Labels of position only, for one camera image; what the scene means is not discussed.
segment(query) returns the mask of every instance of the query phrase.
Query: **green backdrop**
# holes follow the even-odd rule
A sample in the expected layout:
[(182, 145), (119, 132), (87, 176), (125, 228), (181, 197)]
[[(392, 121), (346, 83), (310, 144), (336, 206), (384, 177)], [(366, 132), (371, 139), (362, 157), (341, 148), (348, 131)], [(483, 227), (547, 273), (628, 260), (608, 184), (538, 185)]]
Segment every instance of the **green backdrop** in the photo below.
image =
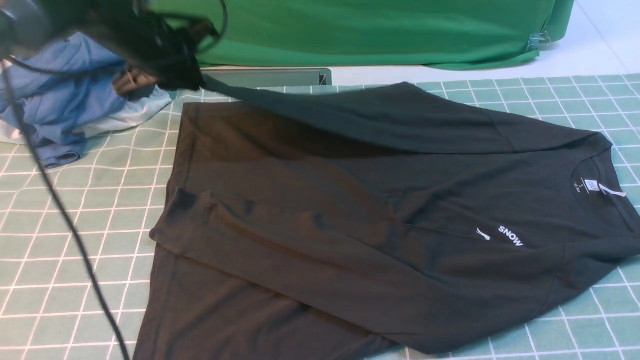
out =
[[(539, 55), (529, 37), (564, 37), (574, 0), (227, 0), (229, 29), (202, 65), (513, 66)], [(218, 0), (155, 0), (158, 11), (207, 15)]]

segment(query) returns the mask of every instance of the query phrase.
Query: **cable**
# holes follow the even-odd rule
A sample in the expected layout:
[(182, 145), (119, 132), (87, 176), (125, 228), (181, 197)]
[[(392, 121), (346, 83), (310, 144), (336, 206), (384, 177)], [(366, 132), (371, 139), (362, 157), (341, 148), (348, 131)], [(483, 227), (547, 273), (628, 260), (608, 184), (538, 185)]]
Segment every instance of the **cable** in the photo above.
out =
[[(207, 45), (206, 47), (204, 47), (203, 49), (199, 49), (198, 51), (196, 51), (196, 55), (198, 54), (202, 54), (202, 53), (206, 53), (208, 51), (211, 51), (212, 49), (214, 49), (216, 46), (218, 46), (218, 44), (220, 44), (220, 42), (222, 41), (222, 39), (225, 37), (225, 35), (227, 34), (227, 29), (229, 27), (229, 14), (228, 14), (228, 10), (227, 10), (227, 3), (225, 2), (225, 0), (218, 0), (220, 2), (220, 6), (222, 6), (222, 28), (220, 29), (220, 33), (219, 35), (215, 38), (215, 40), (213, 40), (213, 42), (209, 45)], [(159, 15), (160, 17), (166, 17), (168, 19), (174, 18), (174, 19), (180, 19), (180, 20), (195, 20), (197, 19), (196, 17), (192, 17), (189, 15), (180, 15), (180, 14), (174, 14), (174, 13), (156, 13), (157, 15)], [(30, 66), (27, 63), (24, 63), (23, 61), (20, 61), (18, 59), (16, 59), (14, 56), (9, 56), (5, 59), (6, 61), (21, 67), (25, 70), (29, 70), (31, 72), (39, 72), (41, 74), (47, 74), (47, 75), (52, 75), (52, 76), (87, 76), (87, 75), (92, 75), (95, 74), (97, 72), (101, 72), (105, 69), (108, 69), (110, 67), (116, 67), (116, 66), (121, 66), (121, 64), (116, 64), (116, 65), (108, 65), (99, 69), (93, 69), (93, 70), (87, 70), (87, 71), (82, 71), (82, 72), (65, 72), (65, 71), (56, 71), (56, 70), (49, 70), (49, 69), (42, 69), (42, 68), (38, 68), (38, 67), (33, 67)], [(166, 66), (166, 65), (171, 65), (173, 63), (178, 63), (180, 61), (184, 61), (184, 60), (188, 60), (185, 56), (176, 56), (174, 58), (168, 58), (168, 59), (163, 59), (163, 60), (157, 60), (157, 61), (152, 61), (150, 63), (146, 63), (147, 66), (153, 67), (153, 66)]]
[(109, 310), (109, 306), (107, 305), (107, 302), (104, 299), (104, 295), (102, 294), (102, 290), (100, 289), (100, 284), (98, 283), (98, 279), (95, 277), (95, 273), (93, 272), (93, 265), (91, 263), (91, 260), (89, 259), (89, 255), (86, 251), (86, 248), (84, 247), (82, 238), (80, 237), (80, 234), (78, 233), (76, 227), (74, 226), (73, 221), (69, 217), (69, 214), (65, 209), (65, 206), (62, 204), (62, 201), (60, 200), (58, 193), (53, 187), (51, 178), (49, 178), (49, 175), (47, 174), (47, 171), (45, 170), (44, 165), (42, 165), (42, 162), (40, 161), (40, 157), (36, 152), (35, 146), (33, 145), (31, 138), (27, 136), (28, 129), (27, 129), (26, 123), (24, 122), (24, 114), (22, 113), (22, 109), (20, 109), (20, 106), (18, 105), (18, 102), (16, 100), (15, 92), (13, 91), (13, 87), (11, 85), (9, 72), (7, 71), (8, 67), (4, 62), (2, 61), (0, 62), (2, 63), (2, 70), (3, 70), (2, 75), (4, 78), (4, 85), (6, 88), (7, 98), (9, 100), (9, 103), (11, 104), (11, 108), (13, 112), (15, 113), (15, 117), (18, 123), (18, 129), (20, 130), (20, 132), (22, 133), (22, 136), (26, 141), (27, 147), (29, 148), (29, 152), (33, 156), (34, 160), (36, 161), (36, 166), (38, 167), (38, 171), (40, 172), (40, 175), (42, 176), (42, 179), (44, 180), (44, 183), (47, 189), (49, 190), (49, 193), (51, 194), (51, 199), (58, 207), (58, 210), (60, 211), (60, 213), (62, 214), (62, 217), (67, 223), (67, 227), (69, 228), (69, 230), (73, 234), (74, 239), (76, 240), (76, 245), (78, 246), (78, 249), (80, 250), (80, 254), (82, 255), (82, 258), (84, 260), (84, 266), (86, 267), (86, 271), (89, 273), (89, 277), (91, 278), (91, 284), (93, 285), (95, 294), (98, 296), (100, 307), (102, 308), (104, 314), (107, 316), (107, 320), (109, 320), (109, 324), (111, 324), (111, 328), (113, 329), (113, 332), (115, 333), (116, 338), (118, 339), (118, 344), (120, 345), (120, 350), (122, 351), (122, 357), (124, 358), (124, 360), (130, 360), (129, 351), (127, 350), (127, 346), (124, 342), (124, 338), (122, 337), (122, 332), (120, 332), (120, 328), (118, 327), (118, 324), (116, 323), (116, 320), (113, 317), (113, 314), (111, 314), (111, 311)]

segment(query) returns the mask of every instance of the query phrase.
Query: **care tag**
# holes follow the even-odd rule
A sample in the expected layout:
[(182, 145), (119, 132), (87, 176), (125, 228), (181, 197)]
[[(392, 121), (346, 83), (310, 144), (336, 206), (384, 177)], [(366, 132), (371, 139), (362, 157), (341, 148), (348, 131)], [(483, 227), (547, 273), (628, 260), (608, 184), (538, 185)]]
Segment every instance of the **care tag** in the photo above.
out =
[(587, 186), (587, 189), (591, 192), (599, 192), (600, 187), (598, 186), (598, 181), (595, 180), (585, 180), (584, 184)]

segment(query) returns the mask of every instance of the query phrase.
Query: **black cable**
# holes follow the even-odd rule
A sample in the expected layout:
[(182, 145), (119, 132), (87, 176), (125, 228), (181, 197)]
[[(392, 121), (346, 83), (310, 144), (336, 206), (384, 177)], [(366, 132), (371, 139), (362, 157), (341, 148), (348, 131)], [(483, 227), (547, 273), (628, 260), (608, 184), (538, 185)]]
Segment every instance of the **black cable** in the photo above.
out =
[[(225, 0), (219, 0), (220, 5), (222, 6), (222, 28), (220, 29), (220, 33), (219, 35), (213, 40), (213, 42), (207, 46), (205, 46), (203, 49), (199, 49), (196, 54), (202, 54), (202, 53), (206, 53), (208, 51), (211, 51), (212, 49), (214, 49), (216, 46), (218, 46), (218, 44), (220, 44), (220, 42), (222, 41), (222, 39), (225, 37), (225, 35), (227, 34), (227, 29), (229, 27), (229, 14), (228, 14), (228, 9), (227, 9), (227, 3), (225, 2)], [(166, 13), (166, 14), (162, 14), (162, 13), (157, 13), (159, 16), (164, 16), (166, 18), (174, 18), (174, 19), (181, 19), (181, 20), (195, 20), (196, 17), (192, 17), (189, 15), (179, 15), (179, 14), (174, 14), (174, 13)], [(56, 71), (56, 70), (49, 70), (49, 69), (41, 69), (38, 67), (33, 67), (27, 63), (24, 63), (23, 61), (20, 61), (18, 59), (16, 59), (14, 56), (9, 56), (5, 59), (6, 61), (21, 67), (25, 70), (29, 70), (31, 72), (39, 72), (41, 74), (47, 74), (47, 75), (52, 75), (52, 76), (87, 76), (87, 75), (92, 75), (95, 74), (97, 72), (102, 72), (105, 69), (108, 69), (110, 67), (115, 67), (115, 66), (121, 66), (121, 64), (116, 64), (116, 65), (108, 65), (105, 66), (103, 68), (99, 68), (99, 69), (93, 69), (93, 70), (87, 70), (87, 71), (82, 71), (82, 72), (65, 72), (65, 71)], [(146, 63), (146, 66), (149, 67), (153, 67), (153, 66), (165, 66), (165, 65), (171, 65), (173, 63), (178, 63), (180, 61), (184, 61), (184, 60), (188, 60), (185, 56), (176, 56), (174, 58), (168, 58), (168, 59), (163, 59), (163, 60), (157, 60), (157, 61), (152, 61), (150, 63)]]
[(13, 112), (15, 113), (15, 118), (18, 123), (18, 129), (20, 130), (20, 132), (22, 133), (22, 137), (26, 141), (27, 147), (29, 148), (29, 152), (33, 156), (34, 160), (36, 161), (36, 166), (38, 167), (38, 171), (40, 172), (40, 175), (42, 176), (42, 179), (44, 180), (44, 183), (47, 186), (49, 193), (51, 194), (51, 199), (58, 207), (58, 210), (60, 211), (60, 213), (62, 214), (62, 217), (67, 223), (67, 227), (69, 228), (69, 230), (73, 234), (74, 239), (76, 240), (76, 245), (78, 246), (78, 249), (80, 250), (80, 254), (82, 255), (82, 258), (84, 260), (84, 266), (86, 267), (86, 271), (89, 273), (89, 277), (91, 278), (91, 284), (93, 285), (95, 294), (98, 296), (100, 307), (102, 308), (104, 314), (107, 316), (107, 320), (109, 320), (109, 324), (111, 324), (111, 328), (113, 329), (113, 332), (115, 333), (116, 338), (118, 339), (118, 344), (120, 345), (120, 350), (122, 351), (122, 357), (124, 358), (124, 360), (130, 360), (129, 351), (127, 350), (127, 345), (124, 343), (122, 332), (120, 332), (120, 328), (118, 327), (118, 324), (115, 318), (113, 317), (113, 314), (111, 314), (111, 311), (109, 310), (109, 306), (107, 305), (106, 300), (104, 299), (104, 295), (102, 294), (102, 290), (100, 289), (100, 284), (98, 283), (98, 279), (95, 277), (95, 273), (93, 272), (93, 265), (91, 263), (91, 260), (89, 259), (89, 255), (86, 251), (86, 248), (84, 247), (82, 238), (80, 237), (80, 234), (78, 233), (73, 221), (69, 217), (69, 214), (65, 209), (65, 206), (62, 204), (62, 201), (60, 200), (58, 193), (53, 187), (51, 178), (49, 178), (49, 175), (47, 174), (47, 171), (44, 168), (44, 165), (42, 165), (42, 162), (40, 161), (40, 157), (36, 152), (35, 146), (33, 145), (31, 138), (27, 136), (28, 129), (27, 129), (26, 123), (24, 122), (24, 114), (22, 113), (22, 109), (20, 109), (20, 106), (18, 105), (18, 102), (15, 98), (15, 93), (11, 85), (9, 72), (7, 71), (8, 67), (4, 62), (0, 61), (0, 63), (2, 63), (2, 70), (3, 70), (2, 74), (4, 78), (4, 85), (7, 93), (7, 98), (9, 100), (9, 103), (11, 105)]

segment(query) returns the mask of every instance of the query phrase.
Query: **cutting mat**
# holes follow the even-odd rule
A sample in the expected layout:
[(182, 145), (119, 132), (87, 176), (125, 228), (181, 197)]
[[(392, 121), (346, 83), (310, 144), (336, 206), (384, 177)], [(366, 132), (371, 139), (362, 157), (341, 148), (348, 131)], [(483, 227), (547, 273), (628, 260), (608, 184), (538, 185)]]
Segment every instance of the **cutting mat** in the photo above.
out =
[[(640, 207), (640, 74), (417, 85), (453, 101), (602, 132), (615, 145), (624, 191)], [(163, 209), (182, 104), (202, 101), (230, 99), (180, 93), (145, 125), (93, 139), (84, 159), (51, 171), (131, 350), (148, 298), (154, 249), (148, 231)], [(120, 359), (76, 246), (26, 148), (0, 144), (0, 169), (0, 359)], [(640, 259), (539, 320), (459, 351), (427, 356), (399, 348), (374, 358), (427, 359), (638, 360)]]

